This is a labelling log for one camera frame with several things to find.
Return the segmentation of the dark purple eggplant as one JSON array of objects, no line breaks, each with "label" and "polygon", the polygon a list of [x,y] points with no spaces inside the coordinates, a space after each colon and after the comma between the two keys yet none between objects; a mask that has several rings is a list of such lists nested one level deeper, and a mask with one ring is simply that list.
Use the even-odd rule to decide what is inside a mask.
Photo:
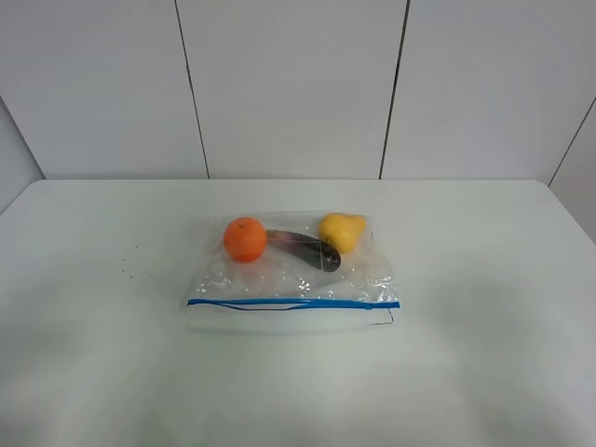
[{"label": "dark purple eggplant", "polygon": [[316,237],[282,230],[267,230],[266,235],[269,245],[320,271],[332,273],[341,266],[339,251]]}]

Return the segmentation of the orange fruit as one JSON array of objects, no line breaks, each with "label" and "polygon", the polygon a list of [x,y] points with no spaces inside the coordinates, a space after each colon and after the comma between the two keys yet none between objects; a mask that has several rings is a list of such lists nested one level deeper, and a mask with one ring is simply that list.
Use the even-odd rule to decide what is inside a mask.
[{"label": "orange fruit", "polygon": [[223,246],[236,262],[256,261],[267,246],[264,225],[255,218],[241,217],[232,221],[223,232]]}]

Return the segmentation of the clear zip bag blue seal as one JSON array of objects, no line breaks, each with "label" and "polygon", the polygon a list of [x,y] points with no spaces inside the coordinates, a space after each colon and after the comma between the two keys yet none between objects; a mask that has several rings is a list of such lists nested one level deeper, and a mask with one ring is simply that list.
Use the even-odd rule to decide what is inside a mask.
[{"label": "clear zip bag blue seal", "polygon": [[360,311],[388,314],[391,325],[401,308],[394,270],[375,243],[371,220],[358,246],[341,254],[339,269],[320,271],[268,244],[254,262],[239,263],[226,252],[224,230],[235,219],[252,217],[265,230],[282,230],[318,239],[322,218],[338,211],[289,211],[224,216],[201,222],[200,252],[181,305],[232,312]]}]

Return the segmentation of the yellow pear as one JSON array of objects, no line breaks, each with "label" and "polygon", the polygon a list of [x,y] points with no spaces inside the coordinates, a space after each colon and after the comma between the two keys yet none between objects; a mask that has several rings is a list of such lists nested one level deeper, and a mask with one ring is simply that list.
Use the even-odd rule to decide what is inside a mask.
[{"label": "yellow pear", "polygon": [[318,236],[340,254],[347,254],[358,246],[366,225],[363,215],[329,213],[319,223]]}]

